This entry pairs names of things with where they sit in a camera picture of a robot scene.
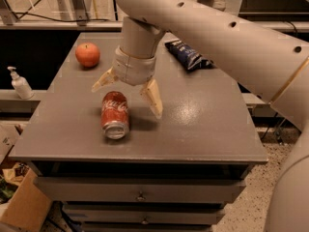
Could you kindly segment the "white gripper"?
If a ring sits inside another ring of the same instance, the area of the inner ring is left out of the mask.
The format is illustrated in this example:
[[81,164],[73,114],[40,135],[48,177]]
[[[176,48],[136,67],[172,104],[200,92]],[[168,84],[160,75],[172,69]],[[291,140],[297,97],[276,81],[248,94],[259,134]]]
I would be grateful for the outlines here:
[[112,61],[112,68],[106,71],[94,83],[91,91],[95,93],[103,86],[113,84],[118,78],[131,86],[145,83],[140,90],[140,95],[148,104],[156,119],[160,119],[162,117],[163,105],[157,82],[152,78],[155,74],[155,61],[155,57],[141,59],[130,56],[124,53],[118,46]]

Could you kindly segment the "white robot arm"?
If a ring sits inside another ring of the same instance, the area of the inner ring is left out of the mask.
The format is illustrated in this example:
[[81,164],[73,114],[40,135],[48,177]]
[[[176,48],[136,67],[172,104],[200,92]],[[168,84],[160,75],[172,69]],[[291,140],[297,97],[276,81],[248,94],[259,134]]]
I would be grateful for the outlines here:
[[162,102],[153,78],[165,32],[189,44],[294,124],[301,135],[282,166],[265,232],[309,231],[309,44],[192,0],[116,0],[126,13],[110,70],[94,84],[141,85],[155,116]]

